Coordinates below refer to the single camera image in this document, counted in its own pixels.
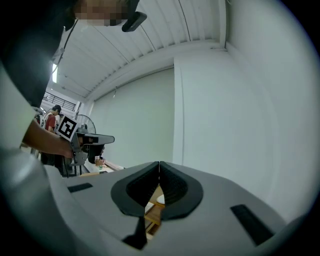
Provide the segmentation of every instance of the white round object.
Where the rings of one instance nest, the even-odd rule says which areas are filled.
[[[156,201],[157,201],[159,204],[164,205],[164,204],[165,204],[165,195],[164,195],[164,194],[163,194],[163,195],[160,195],[160,196],[156,199]]]

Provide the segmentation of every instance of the black and white square tag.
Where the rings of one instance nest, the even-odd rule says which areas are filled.
[[[62,118],[62,121],[60,122],[60,125],[56,130],[56,134],[60,135],[61,137],[71,142],[78,128],[79,128],[79,124],[75,120],[70,119],[65,115]]]

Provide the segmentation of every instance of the wire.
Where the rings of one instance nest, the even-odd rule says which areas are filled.
[[[67,39],[66,39],[66,41],[65,41],[63,50],[66,50],[67,43],[68,43],[68,41],[69,41],[69,38],[70,38],[70,36],[71,36],[71,33],[74,31],[75,26],[77,25],[77,23],[78,23],[78,19],[76,19],[73,27],[72,27],[71,30],[70,30],[70,33],[68,34],[68,37],[67,37]],[[59,64],[60,64],[60,62],[61,62],[61,60],[62,60],[62,56],[64,55],[64,53],[65,53],[65,52],[63,52],[63,53],[60,55],[59,61],[58,61],[57,65],[56,65],[54,71],[52,72],[52,74],[53,74],[54,72],[56,72],[56,70],[57,70],[57,68],[58,68],[58,66],[59,66]]]
[[[66,166],[66,160],[65,160],[64,156],[62,158],[63,158],[64,169],[65,169],[65,172],[66,172],[66,177],[69,179],[69,173],[68,173],[68,169],[67,169],[67,166]]]

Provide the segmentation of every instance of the fluorescent light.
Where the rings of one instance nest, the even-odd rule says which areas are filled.
[[[54,73],[52,74],[52,81],[53,81],[54,83],[57,83],[58,67],[57,67],[57,65],[54,64],[54,63],[53,63],[53,65],[52,65],[52,72],[54,72]]]

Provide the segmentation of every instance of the railing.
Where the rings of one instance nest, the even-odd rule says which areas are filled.
[[[57,96],[52,95],[49,92],[45,92],[43,96],[43,100],[46,102],[50,102],[55,105],[60,105],[61,108],[65,108],[67,110],[75,111],[76,104],[73,104],[67,100],[59,98]]]

